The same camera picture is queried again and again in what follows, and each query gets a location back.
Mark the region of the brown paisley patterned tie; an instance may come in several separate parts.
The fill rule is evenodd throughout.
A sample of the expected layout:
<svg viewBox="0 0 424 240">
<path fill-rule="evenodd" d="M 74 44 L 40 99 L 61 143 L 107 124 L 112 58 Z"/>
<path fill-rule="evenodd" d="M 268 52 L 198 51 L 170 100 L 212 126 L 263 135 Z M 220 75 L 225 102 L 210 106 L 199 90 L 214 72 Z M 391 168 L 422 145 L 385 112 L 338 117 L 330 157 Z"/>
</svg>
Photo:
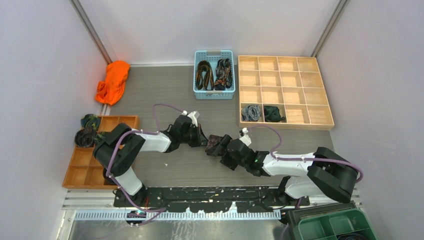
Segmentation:
<svg viewBox="0 0 424 240">
<path fill-rule="evenodd" d="M 218 135 L 213 135 L 213 134 L 209 135 L 207 140 L 207 145 L 205 148 L 205 153 L 208 156 L 213 155 L 216 146 L 221 142 L 222 138 L 223 138 L 222 136 L 218 136 Z"/>
</svg>

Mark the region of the light wooden compartment tray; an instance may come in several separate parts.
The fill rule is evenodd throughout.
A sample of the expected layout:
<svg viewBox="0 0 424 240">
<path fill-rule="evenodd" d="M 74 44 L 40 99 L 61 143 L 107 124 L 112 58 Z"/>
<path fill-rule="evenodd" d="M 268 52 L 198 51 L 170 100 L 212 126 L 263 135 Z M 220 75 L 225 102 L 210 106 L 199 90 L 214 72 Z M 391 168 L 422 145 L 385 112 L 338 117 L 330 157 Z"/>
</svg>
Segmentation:
<svg viewBox="0 0 424 240">
<path fill-rule="evenodd" d="M 305 130 L 335 126 L 315 57 L 240 55 L 238 80 L 240 126 Z M 241 109 L 247 105 L 259 105 L 259 121 L 241 120 Z M 265 105 L 278 107 L 285 122 L 265 122 Z"/>
</svg>

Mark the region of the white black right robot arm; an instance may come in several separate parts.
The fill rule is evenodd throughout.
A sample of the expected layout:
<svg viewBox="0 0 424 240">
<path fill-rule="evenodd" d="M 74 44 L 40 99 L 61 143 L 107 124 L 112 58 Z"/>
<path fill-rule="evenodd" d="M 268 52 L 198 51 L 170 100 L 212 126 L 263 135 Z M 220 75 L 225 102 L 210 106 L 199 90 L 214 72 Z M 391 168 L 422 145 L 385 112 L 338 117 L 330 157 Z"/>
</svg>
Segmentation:
<svg viewBox="0 0 424 240">
<path fill-rule="evenodd" d="M 210 135 L 205 152 L 220 157 L 220 163 L 231 170 L 241 166 L 256 177 L 282 176 L 277 198 L 283 205 L 319 194 L 348 203 L 356 183 L 364 177 L 357 165 L 326 147 L 305 154 L 278 154 L 275 147 L 253 150 L 249 132 L 250 128 L 244 127 L 238 138 Z"/>
</svg>

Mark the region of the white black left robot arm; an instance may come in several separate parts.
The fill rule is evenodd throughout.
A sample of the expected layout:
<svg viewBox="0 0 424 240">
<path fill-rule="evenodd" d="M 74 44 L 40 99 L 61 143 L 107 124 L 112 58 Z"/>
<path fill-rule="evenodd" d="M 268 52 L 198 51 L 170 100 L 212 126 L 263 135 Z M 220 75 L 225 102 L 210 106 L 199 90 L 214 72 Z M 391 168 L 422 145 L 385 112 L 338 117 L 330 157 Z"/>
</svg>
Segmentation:
<svg viewBox="0 0 424 240">
<path fill-rule="evenodd" d="M 145 185 L 136 176 L 132 165 L 140 152 L 170 153 L 180 144 L 191 148 L 205 147 L 208 143 L 198 122 L 198 111 L 183 112 L 167 130 L 147 132 L 118 124 L 93 150 L 93 157 L 126 193 L 126 200 L 141 206 L 146 200 Z"/>
</svg>

